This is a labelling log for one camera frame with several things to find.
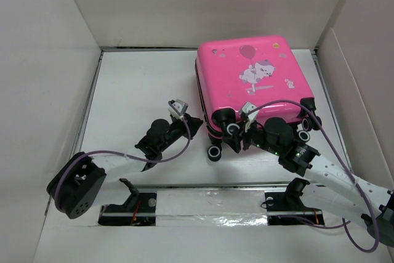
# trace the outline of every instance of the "robotic arm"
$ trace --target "robotic arm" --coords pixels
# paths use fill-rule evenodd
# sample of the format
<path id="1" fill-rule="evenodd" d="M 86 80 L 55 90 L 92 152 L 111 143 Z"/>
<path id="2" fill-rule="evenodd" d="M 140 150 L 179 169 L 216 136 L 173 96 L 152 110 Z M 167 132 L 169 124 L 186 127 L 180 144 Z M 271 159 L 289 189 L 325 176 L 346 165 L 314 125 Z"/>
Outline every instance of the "robotic arm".
<path id="1" fill-rule="evenodd" d="M 162 160 L 162 152 L 166 148 L 182 136 L 188 138 L 189 144 L 203 123 L 185 112 L 187 104 L 184 102 L 170 101 L 170 106 L 172 124 L 164 119 L 154 121 L 146 136 L 135 146 L 144 152 L 146 159 L 128 155 L 135 160 L 147 162 L 143 171 L 152 168 L 156 163 L 173 160 L 180 155 L 179 153 Z M 241 146 L 243 150 L 255 146 L 278 155 L 278 162 L 284 169 L 325 186 L 316 186 L 305 179 L 295 178 L 286 189 L 288 198 L 300 200 L 306 207 L 319 208 L 348 219 L 366 229 L 372 237 L 379 238 L 381 243 L 394 246 L 393 191 L 370 184 L 354 175 L 349 176 L 350 172 L 336 166 L 307 145 L 282 118 L 270 118 L 264 126 L 255 122 L 258 109 L 263 107 L 256 108 L 250 103 L 245 104 L 241 121 L 238 122 L 234 122 L 235 115 L 230 114 L 234 110 L 229 108 L 231 110 L 227 111 L 231 115 L 231 121 L 223 118 L 220 123 L 224 134 L 223 141 L 236 153 L 240 152 Z M 70 219 L 81 216 L 93 204 L 111 203 L 110 200 L 96 199 L 106 177 L 105 170 L 98 168 L 90 158 L 90 155 L 96 153 L 124 156 L 123 153 L 106 150 L 77 153 L 47 187 L 57 209 Z M 121 179 L 121 182 L 127 185 L 131 193 L 122 207 L 127 207 L 130 211 L 136 207 L 138 209 L 138 190 L 126 179 Z"/>
<path id="2" fill-rule="evenodd" d="M 241 113 L 243 120 L 237 122 L 237 127 L 230 133 L 227 131 L 224 142 L 234 150 L 239 149 L 242 142 L 243 150 L 252 145 L 278 155 L 278 162 L 284 169 L 325 186 L 319 187 L 296 178 L 287 187 L 288 198 L 298 198 L 306 207 L 319 208 L 348 219 L 375 238 L 374 219 L 379 229 L 379 241 L 394 246 L 393 191 L 354 175 L 355 180 L 351 180 L 344 168 L 307 145 L 282 118 L 270 118 L 264 126 L 256 123 L 254 118 L 258 110 L 253 111 L 255 108 L 250 103 L 245 104 Z"/>

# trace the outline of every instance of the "black caster wheel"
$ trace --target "black caster wheel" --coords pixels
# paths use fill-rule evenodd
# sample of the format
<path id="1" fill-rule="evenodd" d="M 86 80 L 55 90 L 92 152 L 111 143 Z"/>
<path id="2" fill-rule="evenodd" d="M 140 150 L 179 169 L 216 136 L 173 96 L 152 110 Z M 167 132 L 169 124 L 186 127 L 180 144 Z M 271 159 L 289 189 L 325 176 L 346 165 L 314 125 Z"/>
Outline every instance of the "black caster wheel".
<path id="1" fill-rule="evenodd" d="M 319 123 L 321 125 L 321 118 L 319 116 L 316 116 L 316 119 L 319 121 Z M 315 122 L 313 122 L 313 130 L 319 131 L 319 127 Z"/>
<path id="2" fill-rule="evenodd" d="M 222 158 L 222 148 L 220 146 L 211 145 L 207 150 L 207 154 L 211 161 L 219 161 Z"/>
<path id="3" fill-rule="evenodd" d="M 301 139 L 301 141 L 305 143 L 310 140 L 310 134 L 307 131 L 303 131 L 303 130 L 299 131 L 298 136 Z"/>
<path id="4" fill-rule="evenodd" d="M 310 132 L 314 127 L 314 122 L 310 117 L 305 117 L 302 119 L 301 125 L 304 131 Z"/>

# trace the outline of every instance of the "black bracket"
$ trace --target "black bracket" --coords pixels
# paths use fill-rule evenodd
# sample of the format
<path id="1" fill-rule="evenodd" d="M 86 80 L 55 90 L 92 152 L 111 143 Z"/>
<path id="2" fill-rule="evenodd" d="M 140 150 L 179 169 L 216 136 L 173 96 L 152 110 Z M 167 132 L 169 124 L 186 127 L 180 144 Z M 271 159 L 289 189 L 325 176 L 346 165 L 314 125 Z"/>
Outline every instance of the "black bracket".
<path id="1" fill-rule="evenodd" d="M 139 192 L 127 179 L 120 179 L 130 190 L 123 204 L 102 206 L 98 224 L 102 226 L 153 226 L 156 223 L 156 193 Z"/>

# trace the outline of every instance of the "white plastic part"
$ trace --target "white plastic part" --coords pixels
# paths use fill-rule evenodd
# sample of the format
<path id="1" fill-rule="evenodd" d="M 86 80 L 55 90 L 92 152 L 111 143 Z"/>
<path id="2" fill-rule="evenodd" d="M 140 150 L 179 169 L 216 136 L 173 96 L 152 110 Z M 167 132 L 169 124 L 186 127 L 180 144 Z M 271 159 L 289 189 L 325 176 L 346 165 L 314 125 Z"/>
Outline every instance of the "white plastic part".
<path id="1" fill-rule="evenodd" d="M 226 130 L 227 130 L 228 134 L 231 135 L 231 136 L 233 135 L 233 133 L 232 133 L 231 130 L 230 130 L 230 128 L 231 128 L 232 126 L 234 126 L 234 127 L 237 128 L 237 129 L 240 129 L 239 125 L 237 125 L 236 123 L 230 123 L 230 124 L 227 126 Z"/>
<path id="2" fill-rule="evenodd" d="M 177 99 L 177 100 L 175 100 L 174 103 L 172 103 L 172 106 L 174 106 L 181 115 L 179 116 L 178 113 L 175 112 L 175 110 L 173 108 L 168 107 L 168 111 L 170 112 L 170 114 L 177 119 L 182 119 L 184 114 L 186 113 L 186 109 L 188 107 L 188 104 L 185 103 L 184 101 Z"/>
<path id="3" fill-rule="evenodd" d="M 242 107 L 241 110 L 242 110 L 244 113 L 248 113 L 248 112 L 250 112 L 250 111 L 252 111 L 252 110 L 254 110 L 254 109 L 256 109 L 256 106 L 255 106 L 255 105 L 253 105 L 253 104 L 250 103 L 250 102 L 246 102 L 246 104 L 243 105 L 243 107 Z M 247 116 L 247 123 L 246 123 L 246 125 L 245 125 L 245 132 L 247 132 L 247 130 L 250 128 L 251 124 L 256 120 L 257 115 L 259 114 L 259 112 L 260 112 L 260 110 L 257 110 L 257 111 L 255 111 L 255 112 L 253 112 L 253 113 L 251 113 L 251 114 L 249 114 L 249 115 Z"/>
<path id="4" fill-rule="evenodd" d="M 215 154 L 215 153 L 212 154 L 212 150 L 213 150 L 213 149 L 217 150 L 217 153 L 216 153 L 216 154 Z M 218 157 L 218 156 L 220 155 L 220 149 L 219 149 L 219 147 L 218 147 L 218 146 L 211 146 L 211 147 L 209 147 L 209 149 L 208 149 L 208 155 L 209 155 L 210 157 Z"/>
<path id="5" fill-rule="evenodd" d="M 302 190 L 300 200 L 308 208 L 318 208 L 330 212 L 338 217 L 343 217 L 345 220 L 352 221 L 364 229 L 367 228 L 361 218 L 361 215 L 366 213 L 364 210 L 365 202 L 352 203 L 330 188 L 318 187 L 313 184 L 307 185 Z"/>
<path id="6" fill-rule="evenodd" d="M 304 129 L 304 131 L 308 131 L 308 129 L 309 129 L 309 122 L 308 122 L 308 120 L 306 118 L 302 119 L 301 126 Z"/>
<path id="7" fill-rule="evenodd" d="M 303 140 L 305 143 L 310 140 L 310 134 L 307 131 L 304 131 L 303 129 L 298 131 L 298 136 L 300 137 L 301 140 Z"/>
<path id="8" fill-rule="evenodd" d="M 342 168 L 334 165 L 323 155 L 315 156 L 310 164 L 312 168 L 306 170 L 304 175 L 305 178 L 329 187 L 338 195 L 354 204 L 360 205 L 360 208 L 363 209 L 363 213 L 369 214 L 367 206 L 355 187 L 355 184 L 350 180 L 349 176 L 347 176 Z M 391 197 L 387 193 L 387 189 L 371 184 L 357 176 L 355 176 L 355 178 L 358 185 L 360 185 L 371 202 L 375 215 L 379 215 L 381 213 L 379 206 L 385 206 Z"/>

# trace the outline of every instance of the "white floor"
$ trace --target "white floor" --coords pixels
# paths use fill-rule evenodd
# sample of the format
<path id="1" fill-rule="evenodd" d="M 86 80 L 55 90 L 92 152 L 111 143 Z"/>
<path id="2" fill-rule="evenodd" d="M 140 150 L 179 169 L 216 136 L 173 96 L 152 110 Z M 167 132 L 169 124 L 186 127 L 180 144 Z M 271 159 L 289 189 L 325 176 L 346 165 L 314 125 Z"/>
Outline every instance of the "white floor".
<path id="1" fill-rule="evenodd" d="M 312 56 L 308 50 L 294 54 L 315 94 L 323 126 L 344 158 Z M 110 149 L 142 156 L 133 147 L 153 120 L 169 119 L 170 99 L 188 102 L 189 114 L 202 118 L 195 57 L 195 51 L 105 53 L 82 150 Z M 184 144 L 185 141 L 177 142 L 164 157 L 175 154 Z M 308 144 L 336 162 L 319 132 L 312 132 Z M 137 185 L 278 184 L 295 178 L 278 165 L 275 156 L 258 149 L 239 155 L 225 149 L 220 162 L 211 163 L 206 158 L 208 145 L 206 128 L 202 127 L 184 155 L 144 173 L 139 172 L 143 163 L 128 163 L 124 158 L 102 156 L 95 162 L 112 168 L 113 179 L 107 185 L 117 185 L 117 175 L 125 172 Z M 120 193 L 120 188 L 115 186 L 112 195 L 124 196 L 124 189 Z M 391 262 L 385 246 L 379 246 L 373 254 L 363 254 L 352 246 L 343 230 L 322 231 L 306 226 L 101 227 L 97 225 L 98 211 L 99 207 L 93 207 L 71 221 L 52 203 L 35 263 Z M 326 222 L 333 225 L 339 219 L 326 215 Z M 350 228 L 361 245 L 372 246 L 373 239 L 364 230 Z"/>

